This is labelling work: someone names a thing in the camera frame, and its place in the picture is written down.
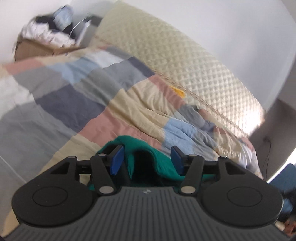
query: gray ribbed surface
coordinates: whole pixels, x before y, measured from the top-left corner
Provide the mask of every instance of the gray ribbed surface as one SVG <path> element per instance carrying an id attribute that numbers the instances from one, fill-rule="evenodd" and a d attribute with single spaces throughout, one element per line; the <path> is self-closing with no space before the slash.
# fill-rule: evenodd
<path id="1" fill-rule="evenodd" d="M 208 217 L 191 197 L 172 188 L 122 188 L 101 197 L 94 208 L 72 224 L 52 229 L 20 225 L 7 241 L 284 241 L 275 226 L 236 229 Z"/>

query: pile of clothes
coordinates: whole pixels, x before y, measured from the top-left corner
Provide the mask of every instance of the pile of clothes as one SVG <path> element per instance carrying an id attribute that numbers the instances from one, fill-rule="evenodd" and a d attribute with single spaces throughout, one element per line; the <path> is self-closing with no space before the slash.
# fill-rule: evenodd
<path id="1" fill-rule="evenodd" d="M 72 16 L 72 8 L 66 5 L 52 15 L 36 17 L 23 27 L 21 36 L 57 47 L 72 47 L 76 43 Z"/>

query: quilted headboard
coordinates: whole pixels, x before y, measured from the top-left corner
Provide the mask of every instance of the quilted headboard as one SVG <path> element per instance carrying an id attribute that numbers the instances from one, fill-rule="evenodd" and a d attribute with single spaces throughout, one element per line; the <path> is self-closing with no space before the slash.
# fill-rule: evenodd
<path id="1" fill-rule="evenodd" d="M 206 109 L 237 137 L 262 122 L 258 100 L 229 69 L 168 23 L 118 1 L 90 43 L 103 41 L 137 57 L 183 91 L 188 104 Z"/>

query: plaid bedspread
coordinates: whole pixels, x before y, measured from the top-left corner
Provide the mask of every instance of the plaid bedspread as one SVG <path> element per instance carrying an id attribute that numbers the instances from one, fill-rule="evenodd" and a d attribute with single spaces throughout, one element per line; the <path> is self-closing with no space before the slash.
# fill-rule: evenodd
<path id="1" fill-rule="evenodd" d="M 119 135 L 167 155 L 177 145 L 185 154 L 213 161 L 226 154 L 254 173 L 259 169 L 254 150 L 113 46 L 0 66 L 0 87 L 2 234 L 11 229 L 11 197 L 21 185 L 67 156 L 89 159 Z"/>

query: hand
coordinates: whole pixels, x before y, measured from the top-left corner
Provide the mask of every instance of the hand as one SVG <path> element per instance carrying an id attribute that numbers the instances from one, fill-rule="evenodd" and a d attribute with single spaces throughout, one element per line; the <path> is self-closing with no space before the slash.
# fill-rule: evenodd
<path id="1" fill-rule="evenodd" d="M 292 237 L 295 234 L 296 230 L 296 221 L 291 222 L 289 219 L 285 222 L 285 229 L 283 232 L 288 235 L 289 237 Z"/>

